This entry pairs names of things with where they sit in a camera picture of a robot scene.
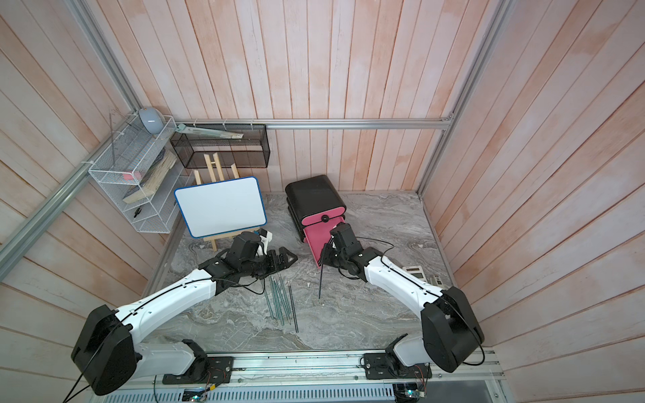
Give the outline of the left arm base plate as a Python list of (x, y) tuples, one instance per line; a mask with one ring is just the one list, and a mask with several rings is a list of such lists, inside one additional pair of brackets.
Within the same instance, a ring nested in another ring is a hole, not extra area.
[(165, 374), (163, 385), (215, 385), (228, 384), (233, 369), (233, 356), (196, 359), (185, 374)]

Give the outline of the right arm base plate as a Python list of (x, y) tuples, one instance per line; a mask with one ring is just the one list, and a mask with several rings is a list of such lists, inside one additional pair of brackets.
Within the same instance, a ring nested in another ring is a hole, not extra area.
[(428, 380), (432, 377), (430, 367), (426, 365), (405, 366), (394, 354), (368, 353), (361, 361), (367, 379), (416, 379)]

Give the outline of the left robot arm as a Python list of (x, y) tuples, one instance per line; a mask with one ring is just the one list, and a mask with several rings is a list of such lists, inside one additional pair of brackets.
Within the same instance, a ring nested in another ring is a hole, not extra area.
[(231, 254), (203, 262), (176, 283), (137, 302), (90, 312), (72, 361), (92, 392), (106, 396), (131, 379), (164, 375), (171, 382), (199, 384), (215, 378), (206, 352), (193, 340), (147, 344), (144, 339), (162, 324), (200, 302), (240, 286), (240, 279), (266, 277), (290, 268), (297, 256), (288, 249), (234, 260)]

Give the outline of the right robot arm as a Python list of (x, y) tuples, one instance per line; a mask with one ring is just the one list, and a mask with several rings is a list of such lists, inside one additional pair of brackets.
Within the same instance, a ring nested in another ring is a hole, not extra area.
[(329, 241), (322, 249), (320, 263), (346, 270), (352, 277), (385, 290), (419, 318), (419, 332), (397, 339), (386, 349), (400, 366), (433, 363), (453, 373), (483, 346), (483, 332), (460, 289), (430, 285), (395, 265), (379, 250), (364, 249), (359, 242), (342, 247), (339, 241)]

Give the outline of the black drawer cabinet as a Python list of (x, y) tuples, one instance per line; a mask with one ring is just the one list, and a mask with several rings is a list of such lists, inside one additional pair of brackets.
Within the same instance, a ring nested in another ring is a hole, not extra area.
[(326, 175), (313, 176), (294, 181), (285, 187), (287, 209), (302, 243), (305, 242), (304, 226), (306, 216), (344, 206), (343, 199)]

